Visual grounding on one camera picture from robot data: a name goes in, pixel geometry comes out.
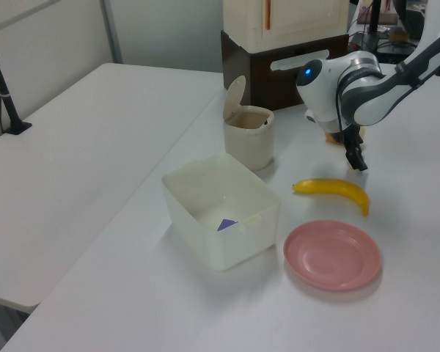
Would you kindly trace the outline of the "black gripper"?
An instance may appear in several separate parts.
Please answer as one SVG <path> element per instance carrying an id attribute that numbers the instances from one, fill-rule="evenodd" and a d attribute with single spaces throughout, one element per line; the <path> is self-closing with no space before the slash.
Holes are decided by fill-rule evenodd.
<path id="1" fill-rule="evenodd" d="M 349 126 L 343 131 L 335 133 L 335 142 L 345 146 L 345 156 L 354 170 L 368 169 L 362 155 L 361 144 L 364 143 L 360 126 Z"/>

